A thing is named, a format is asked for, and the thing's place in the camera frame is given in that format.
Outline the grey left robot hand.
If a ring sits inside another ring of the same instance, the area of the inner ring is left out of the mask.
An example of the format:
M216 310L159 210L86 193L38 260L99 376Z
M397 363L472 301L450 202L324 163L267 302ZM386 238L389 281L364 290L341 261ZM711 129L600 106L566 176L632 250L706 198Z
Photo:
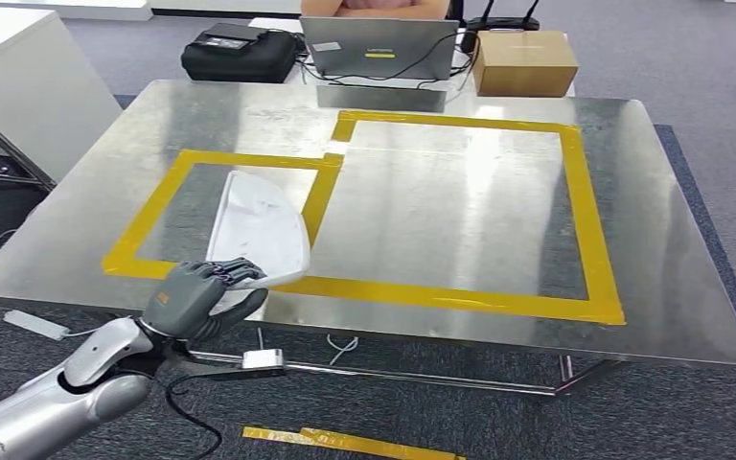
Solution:
M262 306L266 288L256 288L228 310L211 310L224 294L244 281L258 281L265 273L246 258L225 262L182 262L157 287L140 323L173 339L201 342L242 322Z

